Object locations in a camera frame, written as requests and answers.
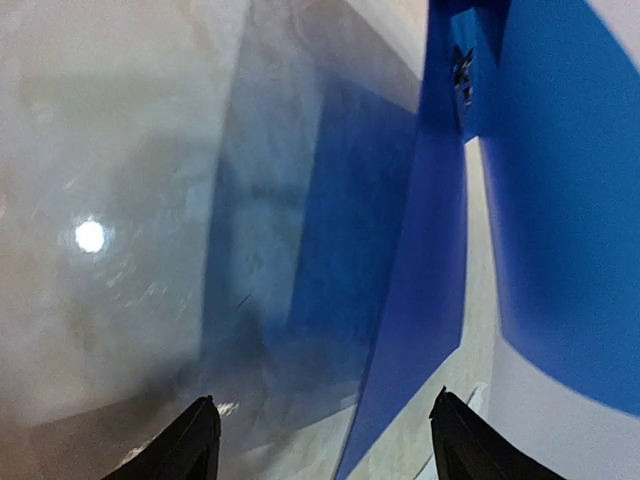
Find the blue file folder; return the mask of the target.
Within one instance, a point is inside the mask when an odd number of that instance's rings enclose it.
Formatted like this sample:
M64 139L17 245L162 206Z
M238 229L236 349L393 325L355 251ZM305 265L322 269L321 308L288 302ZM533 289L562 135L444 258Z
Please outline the blue file folder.
M434 1L417 112L328 67L313 163L243 58L216 172L204 339L230 451L353 408L355 471L458 350L469 302L465 140L487 152L500 324L492 415L571 479L639 475L635 1ZM461 132L453 48L473 49Z

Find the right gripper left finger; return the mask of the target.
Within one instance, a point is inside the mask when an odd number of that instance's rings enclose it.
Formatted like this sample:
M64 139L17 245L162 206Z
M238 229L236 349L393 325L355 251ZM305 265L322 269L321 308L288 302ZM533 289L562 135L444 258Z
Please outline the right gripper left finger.
M104 480L216 480L220 437L221 418L213 398L199 397Z

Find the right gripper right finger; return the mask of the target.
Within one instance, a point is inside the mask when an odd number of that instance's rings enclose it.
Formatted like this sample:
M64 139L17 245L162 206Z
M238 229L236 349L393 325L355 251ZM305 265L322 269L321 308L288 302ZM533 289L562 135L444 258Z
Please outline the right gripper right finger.
M563 480L442 389L429 414L437 474L449 480Z

